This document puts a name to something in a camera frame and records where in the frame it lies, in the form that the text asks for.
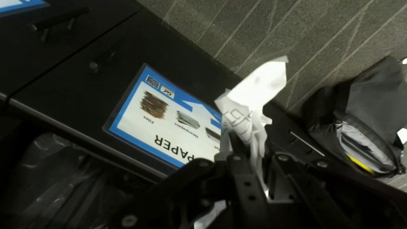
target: black bag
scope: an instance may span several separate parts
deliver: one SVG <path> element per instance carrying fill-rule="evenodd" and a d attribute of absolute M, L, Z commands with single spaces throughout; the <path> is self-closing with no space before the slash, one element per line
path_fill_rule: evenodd
<path fill-rule="evenodd" d="M 302 106 L 309 134 L 373 176 L 404 174 L 396 132 L 407 124 L 407 83 L 386 58 L 357 78 L 321 88 Z"/>

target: gray tiled floor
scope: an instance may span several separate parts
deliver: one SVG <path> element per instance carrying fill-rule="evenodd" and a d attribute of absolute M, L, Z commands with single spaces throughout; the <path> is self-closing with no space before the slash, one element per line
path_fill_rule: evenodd
<path fill-rule="evenodd" d="M 298 115 L 318 88 L 407 56 L 405 0 L 137 0 L 244 78 L 287 55 L 276 102 Z"/>

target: floor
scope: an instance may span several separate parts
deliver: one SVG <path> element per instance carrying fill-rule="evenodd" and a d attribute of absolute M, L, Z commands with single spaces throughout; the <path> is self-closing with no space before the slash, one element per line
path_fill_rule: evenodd
<path fill-rule="evenodd" d="M 239 77 L 287 55 L 276 102 L 300 115 L 318 88 L 407 55 L 405 0 L 137 0 Z"/>

